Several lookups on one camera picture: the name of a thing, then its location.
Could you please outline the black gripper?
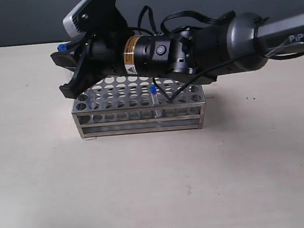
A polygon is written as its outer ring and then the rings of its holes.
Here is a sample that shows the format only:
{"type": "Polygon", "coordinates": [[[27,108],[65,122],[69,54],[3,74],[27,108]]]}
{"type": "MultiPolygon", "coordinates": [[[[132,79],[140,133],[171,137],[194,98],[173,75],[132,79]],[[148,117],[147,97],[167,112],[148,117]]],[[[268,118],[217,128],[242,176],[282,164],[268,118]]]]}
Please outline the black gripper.
{"type": "Polygon", "coordinates": [[[50,55],[54,64],[73,71],[59,87],[67,99],[75,99],[109,75],[161,77],[189,74],[187,39],[181,34],[147,34],[126,21],[111,19],[85,39],[61,43],[50,55]]]}

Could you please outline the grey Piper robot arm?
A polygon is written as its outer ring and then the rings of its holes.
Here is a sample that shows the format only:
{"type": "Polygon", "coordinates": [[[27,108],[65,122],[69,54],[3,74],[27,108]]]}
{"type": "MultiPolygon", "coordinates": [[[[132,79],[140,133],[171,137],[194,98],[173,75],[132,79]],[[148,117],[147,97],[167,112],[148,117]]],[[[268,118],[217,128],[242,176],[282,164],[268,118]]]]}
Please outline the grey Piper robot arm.
{"type": "Polygon", "coordinates": [[[123,24],[61,44],[51,59],[73,75],[60,91],[74,99],[107,76],[210,84],[222,75],[259,70],[270,59],[304,55],[304,6],[277,18],[233,11],[211,18],[188,10],[168,15],[166,21],[184,17],[205,27],[168,30],[161,24],[160,32],[150,34],[123,24]]]}

